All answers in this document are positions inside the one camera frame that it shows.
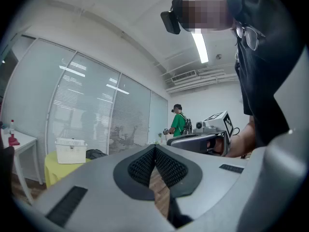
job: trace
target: air conditioning unit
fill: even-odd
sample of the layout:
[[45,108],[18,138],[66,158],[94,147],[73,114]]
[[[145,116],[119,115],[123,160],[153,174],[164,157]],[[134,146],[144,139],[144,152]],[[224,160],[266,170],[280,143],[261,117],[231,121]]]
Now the air conditioning unit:
[[190,79],[190,78],[196,77],[196,76],[197,76],[196,71],[189,71],[189,72],[177,75],[175,77],[172,77],[172,81],[174,83],[177,83],[177,82],[180,82],[180,81],[183,81],[183,80],[186,80],[186,79]]

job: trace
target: white wall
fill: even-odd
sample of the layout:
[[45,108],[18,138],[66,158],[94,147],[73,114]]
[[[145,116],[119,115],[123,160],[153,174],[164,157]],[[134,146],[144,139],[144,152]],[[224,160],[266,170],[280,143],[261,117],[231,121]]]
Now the white wall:
[[183,107],[183,113],[191,119],[193,128],[196,127],[198,121],[225,110],[228,111],[234,128],[239,127],[242,130],[246,126],[249,122],[249,116],[243,113],[239,82],[209,85],[204,89],[170,99],[169,127],[174,118],[174,114],[170,111],[175,104],[180,104]]
[[27,34],[80,51],[169,100],[161,72],[139,50],[103,25],[62,8],[45,6],[31,17]]

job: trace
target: ceiling light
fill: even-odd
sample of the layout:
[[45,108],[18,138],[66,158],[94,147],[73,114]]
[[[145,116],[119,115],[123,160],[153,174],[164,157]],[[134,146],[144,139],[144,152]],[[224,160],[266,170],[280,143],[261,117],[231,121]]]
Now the ceiling light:
[[63,75],[63,79],[66,80],[66,81],[68,81],[68,82],[75,82],[76,84],[82,86],[82,84],[79,83],[79,82],[77,82],[76,79],[74,79],[74,78],[72,78],[72,77],[69,77],[69,76],[67,76],[67,75]]
[[65,109],[69,109],[69,110],[75,111],[75,108],[68,107],[68,106],[64,106],[64,105],[62,104],[62,102],[60,102],[60,101],[54,100],[54,104],[56,104],[56,105],[58,105],[58,106],[60,106],[60,107],[62,107],[62,108],[65,108]]
[[81,92],[77,92],[77,91],[72,90],[72,89],[69,89],[69,88],[68,88],[68,90],[69,90],[69,91],[73,91],[73,92],[75,92],[75,93],[79,93],[79,94],[82,94],[82,95],[83,95],[83,93],[81,93]]
[[117,88],[117,87],[114,87],[114,86],[112,86],[112,85],[109,85],[109,84],[107,84],[106,85],[107,87],[111,87],[111,88],[113,88],[113,89],[116,89],[116,90],[118,90],[118,91],[120,91],[120,92],[123,92],[123,93],[125,93],[125,94],[129,94],[129,92],[126,92],[126,91],[124,91],[124,90],[122,90],[122,89],[119,89],[119,88]]
[[106,98],[112,99],[112,96],[102,93]]
[[110,103],[112,103],[111,101],[107,101],[107,100],[103,100],[103,99],[101,99],[101,98],[98,98],[99,100],[102,100],[102,101],[105,101],[105,102],[110,102]]
[[84,74],[79,73],[79,72],[76,72],[76,71],[74,71],[74,70],[72,70],[72,69],[69,69],[69,68],[67,68],[67,67],[64,67],[64,66],[59,65],[59,68],[61,68],[61,69],[63,69],[63,70],[66,70],[66,71],[69,71],[69,72],[72,72],[72,73],[74,73],[74,74],[80,75],[80,76],[82,76],[82,77],[85,77]]
[[110,81],[113,83],[117,83],[117,80],[110,78]]
[[74,62],[71,62],[70,65],[76,66],[76,67],[83,69],[83,70],[87,69],[87,67],[85,67],[84,65],[80,65],[80,64],[74,63]]
[[193,33],[192,32],[193,39],[195,41],[195,44],[197,45],[197,50],[199,57],[201,58],[202,63],[208,62],[208,55],[206,50],[205,41],[203,38],[203,34],[201,33]]

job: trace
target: glasses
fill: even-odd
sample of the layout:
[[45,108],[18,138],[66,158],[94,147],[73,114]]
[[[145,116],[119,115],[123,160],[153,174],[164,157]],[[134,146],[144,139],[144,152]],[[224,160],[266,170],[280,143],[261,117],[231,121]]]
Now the glasses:
[[251,50],[255,51],[257,49],[257,46],[259,44],[260,38],[265,38],[265,35],[262,34],[260,31],[255,29],[251,26],[243,26],[240,22],[236,22],[236,33],[238,37],[242,39],[243,33],[245,33],[246,41],[248,47],[250,47]]

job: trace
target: white plastic basket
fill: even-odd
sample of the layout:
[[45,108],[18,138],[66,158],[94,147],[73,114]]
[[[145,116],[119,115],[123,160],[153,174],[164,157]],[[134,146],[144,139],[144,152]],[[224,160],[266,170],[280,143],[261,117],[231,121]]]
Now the white plastic basket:
[[86,162],[87,144],[84,140],[57,138],[55,141],[59,164]]

